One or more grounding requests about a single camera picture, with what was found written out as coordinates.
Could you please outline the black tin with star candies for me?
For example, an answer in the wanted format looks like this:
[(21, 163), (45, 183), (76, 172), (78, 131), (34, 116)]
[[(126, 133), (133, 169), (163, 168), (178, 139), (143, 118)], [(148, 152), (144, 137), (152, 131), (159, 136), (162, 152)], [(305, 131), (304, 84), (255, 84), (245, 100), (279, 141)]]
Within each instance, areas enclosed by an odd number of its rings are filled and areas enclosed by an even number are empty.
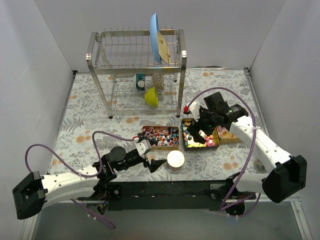
[(211, 134), (206, 134), (200, 130), (200, 135), (205, 138), (206, 143), (201, 144), (194, 142), (193, 137), (189, 133), (189, 126), (193, 124), (192, 118), (183, 118), (181, 120), (182, 142), (186, 152), (216, 150), (220, 146), (217, 129), (214, 128)]

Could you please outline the gold tin with lollipops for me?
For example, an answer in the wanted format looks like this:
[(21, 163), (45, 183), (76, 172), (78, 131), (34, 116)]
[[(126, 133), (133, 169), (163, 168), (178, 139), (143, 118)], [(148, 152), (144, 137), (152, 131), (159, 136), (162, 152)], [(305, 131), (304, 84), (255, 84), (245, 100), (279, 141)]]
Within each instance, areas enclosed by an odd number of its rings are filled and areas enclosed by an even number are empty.
[(152, 150), (171, 151), (179, 149), (179, 128), (177, 126), (143, 126), (142, 134), (154, 141)]

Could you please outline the gold jar lid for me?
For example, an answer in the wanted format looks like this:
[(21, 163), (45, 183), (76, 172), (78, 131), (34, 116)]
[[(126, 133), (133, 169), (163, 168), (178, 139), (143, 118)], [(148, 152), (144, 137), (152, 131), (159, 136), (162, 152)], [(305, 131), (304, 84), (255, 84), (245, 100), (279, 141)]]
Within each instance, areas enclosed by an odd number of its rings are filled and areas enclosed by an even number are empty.
[(167, 154), (167, 163), (172, 168), (180, 168), (185, 163), (185, 156), (179, 150), (172, 150)]

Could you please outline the gold tin with popsicle candies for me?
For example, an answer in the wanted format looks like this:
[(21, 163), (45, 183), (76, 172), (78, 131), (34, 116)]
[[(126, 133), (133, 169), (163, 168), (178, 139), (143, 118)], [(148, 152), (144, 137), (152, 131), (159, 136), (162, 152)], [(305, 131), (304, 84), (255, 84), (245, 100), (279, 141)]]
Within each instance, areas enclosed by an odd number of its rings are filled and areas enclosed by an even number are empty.
[(221, 145), (241, 143), (242, 141), (233, 133), (229, 132), (225, 127), (218, 126), (217, 134)]

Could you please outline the clear plastic jar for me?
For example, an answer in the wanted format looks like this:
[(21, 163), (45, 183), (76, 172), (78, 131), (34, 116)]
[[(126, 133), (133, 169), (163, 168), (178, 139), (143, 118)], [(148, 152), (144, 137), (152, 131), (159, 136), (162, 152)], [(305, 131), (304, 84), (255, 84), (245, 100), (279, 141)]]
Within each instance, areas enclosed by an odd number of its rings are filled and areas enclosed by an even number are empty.
[(182, 169), (182, 166), (171, 166), (169, 165), (168, 168), (171, 170), (171, 171), (180, 171)]

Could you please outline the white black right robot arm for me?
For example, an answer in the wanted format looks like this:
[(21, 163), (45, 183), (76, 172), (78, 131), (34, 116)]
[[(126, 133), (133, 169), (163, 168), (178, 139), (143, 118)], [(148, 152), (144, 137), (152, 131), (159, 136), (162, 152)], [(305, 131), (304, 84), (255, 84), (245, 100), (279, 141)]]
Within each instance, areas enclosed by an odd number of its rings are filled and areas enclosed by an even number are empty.
[(258, 128), (254, 114), (246, 104), (230, 106), (220, 92), (204, 98), (205, 106), (192, 99), (184, 107), (193, 121), (188, 127), (196, 143), (205, 144), (200, 132), (210, 134), (222, 126), (238, 137), (264, 166), (265, 174), (251, 174), (242, 169), (226, 180), (226, 185), (215, 190), (227, 200), (237, 199), (243, 193), (266, 195), (274, 203), (280, 203), (306, 186), (307, 161), (301, 155), (292, 155), (273, 142)]

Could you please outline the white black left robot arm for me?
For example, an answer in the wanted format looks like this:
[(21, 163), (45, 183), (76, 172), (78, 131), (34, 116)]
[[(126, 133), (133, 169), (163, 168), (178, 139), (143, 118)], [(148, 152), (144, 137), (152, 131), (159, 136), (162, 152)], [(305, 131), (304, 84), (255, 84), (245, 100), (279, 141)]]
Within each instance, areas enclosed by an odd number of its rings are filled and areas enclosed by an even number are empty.
[(12, 190), (17, 218), (28, 219), (49, 205), (71, 199), (113, 199), (114, 192), (107, 185), (117, 177), (117, 172), (143, 164), (153, 173), (167, 162), (166, 159), (148, 159), (147, 153), (158, 143), (156, 140), (140, 133), (133, 142), (135, 147), (131, 151), (122, 146), (113, 147), (97, 162), (77, 170), (55, 175), (30, 172)]

